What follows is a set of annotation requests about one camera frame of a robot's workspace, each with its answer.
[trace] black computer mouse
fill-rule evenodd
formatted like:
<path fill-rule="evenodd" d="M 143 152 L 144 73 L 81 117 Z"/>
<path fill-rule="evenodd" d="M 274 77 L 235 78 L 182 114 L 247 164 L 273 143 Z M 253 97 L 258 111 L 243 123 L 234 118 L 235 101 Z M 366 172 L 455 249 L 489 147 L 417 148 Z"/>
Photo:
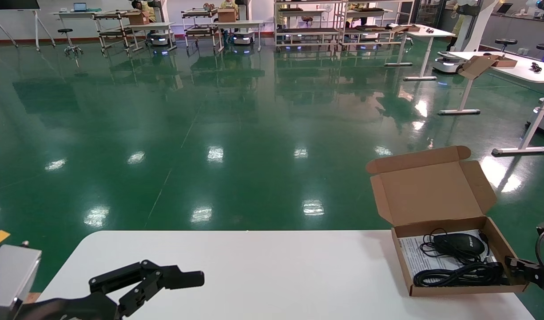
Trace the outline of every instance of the black computer mouse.
<path fill-rule="evenodd" d="M 436 245 L 447 241 L 453 247 L 467 252 L 474 252 L 475 255 L 480 255 L 485 251 L 485 245 L 479 238 L 466 233 L 449 233 L 448 235 L 434 236 L 433 241 Z"/>

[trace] white robot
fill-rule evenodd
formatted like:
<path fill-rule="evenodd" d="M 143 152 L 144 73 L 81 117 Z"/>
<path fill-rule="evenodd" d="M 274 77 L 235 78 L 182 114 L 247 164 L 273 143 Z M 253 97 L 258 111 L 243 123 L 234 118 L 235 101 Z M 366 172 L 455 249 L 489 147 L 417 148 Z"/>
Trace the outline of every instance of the white robot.
<path fill-rule="evenodd" d="M 451 47 L 451 51 L 477 51 L 479 43 L 483 36 L 487 21 L 497 5 L 499 0 L 459 0 L 459 6 L 476 7 L 479 10 L 477 16 L 465 16 L 459 30 L 459 35 L 455 46 Z M 463 64 L 463 61 L 458 57 L 454 57 L 445 51 L 438 52 L 440 57 L 434 61 L 432 67 L 444 73 L 456 73 L 457 69 Z"/>

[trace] instruction paper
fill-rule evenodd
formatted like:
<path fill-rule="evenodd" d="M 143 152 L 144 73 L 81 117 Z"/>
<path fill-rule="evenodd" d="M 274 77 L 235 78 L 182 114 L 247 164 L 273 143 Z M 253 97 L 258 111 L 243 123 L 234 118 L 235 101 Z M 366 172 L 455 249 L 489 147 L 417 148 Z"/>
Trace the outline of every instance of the instruction paper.
<path fill-rule="evenodd" d="M 479 238 L 479 230 L 469 230 L 469 231 L 459 231 L 459 232 L 448 232 L 451 233 L 466 233 Z M 435 233 L 435 236 L 444 235 L 445 233 Z M 424 243 L 424 236 L 415 236 L 415 237 L 404 237 L 398 238 L 400 242 L 400 247 L 402 249 L 402 254 L 406 260 L 406 265 L 408 266 L 408 271 L 410 271 L 410 277 L 414 276 L 424 270 L 430 269 L 446 269 L 446 270 L 457 270 L 463 265 L 459 263 L 454 257 L 443 256 L 443 257 L 428 257 L 425 255 L 422 250 L 420 250 L 420 245 Z M 487 256 L 487 244 L 483 243 L 485 246 L 485 251 L 481 254 L 481 260 L 485 259 Z"/>

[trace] laptop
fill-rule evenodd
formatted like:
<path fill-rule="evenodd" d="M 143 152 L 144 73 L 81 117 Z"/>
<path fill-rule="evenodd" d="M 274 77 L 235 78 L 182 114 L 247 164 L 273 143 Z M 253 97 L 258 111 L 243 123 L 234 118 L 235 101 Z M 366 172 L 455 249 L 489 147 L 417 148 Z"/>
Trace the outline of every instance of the laptop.
<path fill-rule="evenodd" d="M 511 8 L 513 4 L 503 4 L 499 7 L 499 10 L 497 10 L 496 13 L 505 14 L 509 9 Z"/>
<path fill-rule="evenodd" d="M 75 2 L 73 8 L 74 12 L 87 12 L 87 3 L 86 2 Z"/>

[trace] cardboard box on shelf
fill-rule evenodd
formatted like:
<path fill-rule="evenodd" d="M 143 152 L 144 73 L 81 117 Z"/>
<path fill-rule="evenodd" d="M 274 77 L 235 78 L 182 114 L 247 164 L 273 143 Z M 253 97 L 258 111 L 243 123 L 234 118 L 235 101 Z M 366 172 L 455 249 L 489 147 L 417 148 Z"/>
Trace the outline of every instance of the cardboard box on shelf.
<path fill-rule="evenodd" d="M 147 12 L 127 12 L 125 16 L 128 17 L 132 26 L 150 24 L 150 15 Z"/>
<path fill-rule="evenodd" d="M 402 32 L 402 31 L 416 32 L 416 31 L 420 31 L 420 27 L 416 26 L 415 24 L 400 24 L 392 28 L 392 31 L 393 32 Z"/>
<path fill-rule="evenodd" d="M 235 22 L 236 10 L 235 9 L 218 9 L 218 21 L 219 22 Z"/>
<path fill-rule="evenodd" d="M 489 67 L 515 67 L 515 65 L 517 65 L 516 60 L 503 56 L 473 56 L 461 66 L 458 73 L 467 79 L 474 80 L 489 69 Z"/>
<path fill-rule="evenodd" d="M 468 147 L 450 146 L 379 158 L 366 166 L 367 172 L 374 174 L 371 184 L 378 213 L 393 225 L 392 239 L 410 296 L 522 292 L 528 285 L 511 277 L 504 264 L 505 256 L 516 255 L 493 220 L 485 216 L 496 195 L 479 162 L 464 161 L 469 156 Z M 414 286 L 398 238 L 426 235 L 436 228 L 483 231 L 511 285 Z"/>

